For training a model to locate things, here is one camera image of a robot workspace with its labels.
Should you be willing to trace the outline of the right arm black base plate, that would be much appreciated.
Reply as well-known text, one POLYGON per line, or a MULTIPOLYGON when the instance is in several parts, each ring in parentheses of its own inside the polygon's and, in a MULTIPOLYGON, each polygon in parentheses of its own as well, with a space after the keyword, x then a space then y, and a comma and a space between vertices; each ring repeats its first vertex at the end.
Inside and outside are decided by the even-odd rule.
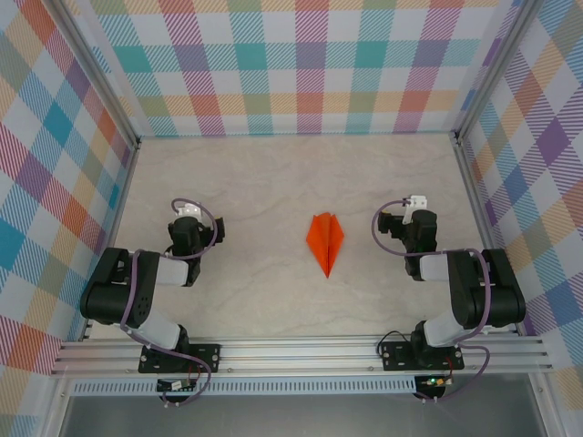
POLYGON ((463 355, 455 347, 416 348, 407 341, 386 341, 381 346, 385 371, 460 371, 463 355))

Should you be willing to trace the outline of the grey metal panel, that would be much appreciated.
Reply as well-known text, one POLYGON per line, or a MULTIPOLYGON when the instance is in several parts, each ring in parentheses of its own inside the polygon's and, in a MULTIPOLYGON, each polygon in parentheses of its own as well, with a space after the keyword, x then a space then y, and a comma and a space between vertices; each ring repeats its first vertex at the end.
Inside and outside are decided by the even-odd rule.
POLYGON ((422 404, 382 395, 76 397, 59 437, 547 437, 525 401, 422 404))

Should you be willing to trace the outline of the long aluminium mounting rail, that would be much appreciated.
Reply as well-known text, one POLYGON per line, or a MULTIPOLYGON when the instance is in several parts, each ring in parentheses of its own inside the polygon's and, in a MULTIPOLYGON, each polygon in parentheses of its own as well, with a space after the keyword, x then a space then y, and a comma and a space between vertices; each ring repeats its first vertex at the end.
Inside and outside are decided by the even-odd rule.
MULTIPOLYGON (((234 376, 348 376, 381 375, 390 352, 376 349, 371 335, 290 338, 212 339, 194 343, 220 345, 220 377, 234 376)), ((552 360, 538 337, 500 333, 474 337, 461 351, 462 375, 478 371, 490 351, 486 372, 491 374, 545 373, 552 360)), ((138 375, 141 346, 133 340, 89 339, 66 342, 53 366, 54 377, 105 378, 138 375)))

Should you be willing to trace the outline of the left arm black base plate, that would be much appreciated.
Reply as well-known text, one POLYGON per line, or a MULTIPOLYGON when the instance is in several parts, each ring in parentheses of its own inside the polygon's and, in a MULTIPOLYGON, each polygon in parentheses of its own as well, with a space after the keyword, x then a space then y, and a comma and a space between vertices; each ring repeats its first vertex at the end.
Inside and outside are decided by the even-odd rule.
MULTIPOLYGON (((206 362, 212 372, 217 372, 220 364, 220 345, 216 343, 191 343, 182 354, 195 357, 206 362)), ((198 368, 202 373, 207 373, 202 364, 192 360, 176 357, 166 352, 142 347, 138 373, 188 373, 198 368)))

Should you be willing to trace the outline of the orange paper sheet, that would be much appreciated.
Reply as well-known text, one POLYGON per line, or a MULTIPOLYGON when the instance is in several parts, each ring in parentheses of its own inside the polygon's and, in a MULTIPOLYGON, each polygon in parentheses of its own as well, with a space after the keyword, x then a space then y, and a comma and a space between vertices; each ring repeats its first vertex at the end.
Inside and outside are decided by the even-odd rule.
POLYGON ((334 214, 324 212, 312 217, 306 243, 326 278, 330 277, 342 248, 343 239, 343 229, 334 214))

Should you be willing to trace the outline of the aluminium corner post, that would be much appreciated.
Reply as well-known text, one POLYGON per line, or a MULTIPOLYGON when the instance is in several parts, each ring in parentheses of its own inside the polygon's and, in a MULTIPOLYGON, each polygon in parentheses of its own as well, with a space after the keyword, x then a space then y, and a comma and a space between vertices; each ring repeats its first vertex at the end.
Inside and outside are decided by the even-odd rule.
POLYGON ((125 110, 119 103, 118 97, 108 83, 103 69, 99 65, 90 45, 79 30, 74 17, 68 11, 64 0, 42 0, 42 3, 64 35, 77 62, 85 72, 90 83, 96 89, 97 94, 102 99, 105 108, 119 128, 122 136, 134 150, 139 149, 139 135, 130 124, 125 110))
POLYGON ((544 0, 500 0, 458 98, 451 138, 461 147, 544 0))

